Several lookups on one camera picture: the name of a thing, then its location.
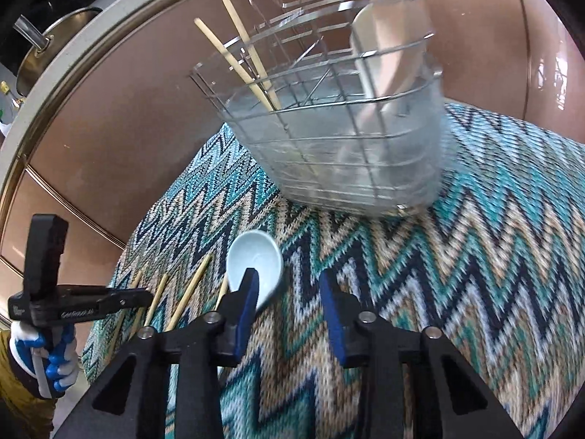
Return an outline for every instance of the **gloved hand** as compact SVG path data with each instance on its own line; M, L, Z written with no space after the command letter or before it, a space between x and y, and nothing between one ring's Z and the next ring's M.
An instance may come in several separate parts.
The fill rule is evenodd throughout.
M46 339L36 328L18 321L11 326L12 357L22 371L36 379L40 397L47 399L51 398L49 382L55 391L63 392L75 383L79 374L75 326L55 327L52 333L54 347L47 351Z

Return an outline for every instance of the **chopstick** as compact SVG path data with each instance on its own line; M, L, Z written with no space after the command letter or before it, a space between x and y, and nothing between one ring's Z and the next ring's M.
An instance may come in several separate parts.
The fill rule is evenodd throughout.
M138 312L136 312L136 316L134 318L134 323L132 324L132 328L130 329L130 335L128 335L128 340L130 340L136 334L138 329L141 327L140 320L142 319L142 316L144 315L144 311L145 311L145 308L140 307L138 309Z
M252 77L244 70L244 68L238 64L236 58L233 57L232 54L223 47L223 44L218 39L218 37L214 35L209 28L207 28L207 25L201 21L201 18L195 18L195 24L201 30L201 33L203 33L207 39L209 39L210 43L214 45L215 49L217 49L218 52L225 58L233 70L236 71L236 74L242 78L245 84L249 85L248 87L250 87L250 90L252 90L254 95L258 98L266 110L272 112L272 106L270 105L270 102L268 101L264 92L262 92L262 89L258 87L258 84L254 82Z
M218 309L219 303L221 302L221 299L223 298L223 296L226 295L226 293L227 293L227 272L223 275L223 279L221 281L221 287L219 287L218 299L215 302L214 310Z
M159 287L156 289L156 293L154 294L154 299L150 304L150 308L148 309L148 313L146 314L146 318L144 319L144 325L150 325L152 318L154 317L154 312L159 305L160 298L163 296L163 291L165 290L165 286L167 285L167 281L169 280L169 275L163 275L163 278L160 280Z
M181 300L179 301L179 305L177 306L175 313L173 314L171 320L169 321L169 324L165 328L166 332L171 331L177 326L183 312L185 311L187 304L191 300L191 296L195 292L195 287L197 287L197 284L199 284L199 281L205 274L205 270L207 268L207 265L210 263L210 260L211 254L206 254L201 263L199 264L199 267L197 267L195 275L193 275L191 282L189 282L189 285L185 289L185 293L183 294Z
M258 56L256 48L254 48L254 45L250 44L250 36L248 35L246 27L242 23L242 20L240 19L240 16L236 11L236 8L234 7L232 0L222 1L223 5L225 6L225 9L229 13L230 18L232 18L236 30L238 30L238 34L240 35L242 42L248 45L248 53L252 58L252 63L254 64L256 71L258 71L260 78L266 79L261 84L264 87L264 89L268 92L268 97L270 98L270 101L272 101L273 106L277 110L282 109L282 106L280 105L279 102L279 98L276 96L276 92L274 92L274 89L272 89L272 83L268 80L268 74L266 73L266 69L264 69L264 64L262 64L260 56Z
M140 283L141 278L142 278L142 269L140 269L138 271L138 273L136 274L134 281L132 281L132 284L130 284L130 289L135 289L136 287L138 287L138 284ZM116 328L114 328L114 330L113 330L112 340L110 342L109 350L107 351L106 363L109 363L110 360L112 359L113 351L116 348L116 340L118 339L118 335L120 334L120 329L122 328L122 323L124 323L124 316L125 315L126 315L126 311L122 310L122 312L120 312L120 317L118 318L118 323L116 324Z

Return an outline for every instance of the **zigzag patterned rug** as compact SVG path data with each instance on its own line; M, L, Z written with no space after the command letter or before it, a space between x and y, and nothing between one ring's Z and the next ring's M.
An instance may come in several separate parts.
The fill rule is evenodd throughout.
M395 325L443 328L525 437L546 437L560 422L585 379L585 147L487 111L446 111L461 170L418 217L374 220L288 202L224 126L136 228L111 285L126 288L143 269L141 285L154 291L168 273L159 331L210 251L180 326L213 308L227 248L243 230L271 233L292 269L223 388L226 437L352 436L359 375L329 349L315 284L325 267ZM116 321L96 322L90 334L90 381ZM174 385L168 437L173 417Z

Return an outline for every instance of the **yellow fabric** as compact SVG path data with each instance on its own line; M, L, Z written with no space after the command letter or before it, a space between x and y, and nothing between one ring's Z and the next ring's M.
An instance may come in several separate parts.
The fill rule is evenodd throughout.
M0 333L0 400L27 427L33 439L48 439L53 430L55 400L37 399L12 373L8 361L10 331Z

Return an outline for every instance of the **wire dish rack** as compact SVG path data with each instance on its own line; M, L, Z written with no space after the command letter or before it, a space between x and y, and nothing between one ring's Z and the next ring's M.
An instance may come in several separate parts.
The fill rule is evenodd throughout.
M224 45L252 83L244 84L219 53L192 70L221 119L287 199L370 216L428 207L438 196L450 140L441 69L425 52L413 86L384 97L366 96L358 69L373 80L376 58L425 47L433 34L375 50L352 34L353 19L368 4L420 2L272 1L281 14L266 18L249 0L263 23L250 29L247 44L235 38ZM250 49L267 77L255 70Z

